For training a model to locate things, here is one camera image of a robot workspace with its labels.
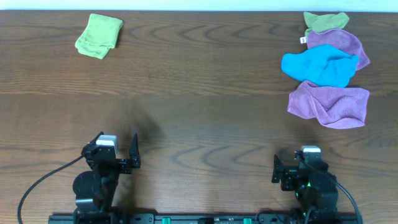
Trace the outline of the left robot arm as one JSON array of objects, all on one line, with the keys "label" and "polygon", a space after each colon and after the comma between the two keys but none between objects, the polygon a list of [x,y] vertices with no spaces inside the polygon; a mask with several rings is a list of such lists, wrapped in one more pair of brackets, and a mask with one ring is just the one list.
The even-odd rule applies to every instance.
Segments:
[{"label": "left robot arm", "polygon": [[127,159],[118,159],[118,138],[100,132],[83,147],[81,155],[90,167],[73,181],[76,195],[74,224],[121,223],[123,215],[112,208],[113,198],[121,174],[131,174],[141,166],[138,137],[134,134]]}]

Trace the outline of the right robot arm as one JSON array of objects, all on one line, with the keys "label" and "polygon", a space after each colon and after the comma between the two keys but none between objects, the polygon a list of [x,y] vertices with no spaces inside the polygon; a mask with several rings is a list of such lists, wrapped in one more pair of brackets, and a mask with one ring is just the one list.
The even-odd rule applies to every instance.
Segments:
[{"label": "right robot arm", "polygon": [[339,223],[336,177],[319,152],[296,151],[297,166],[285,166],[274,156],[272,182],[281,190],[295,192],[300,208],[292,210],[285,223]]}]

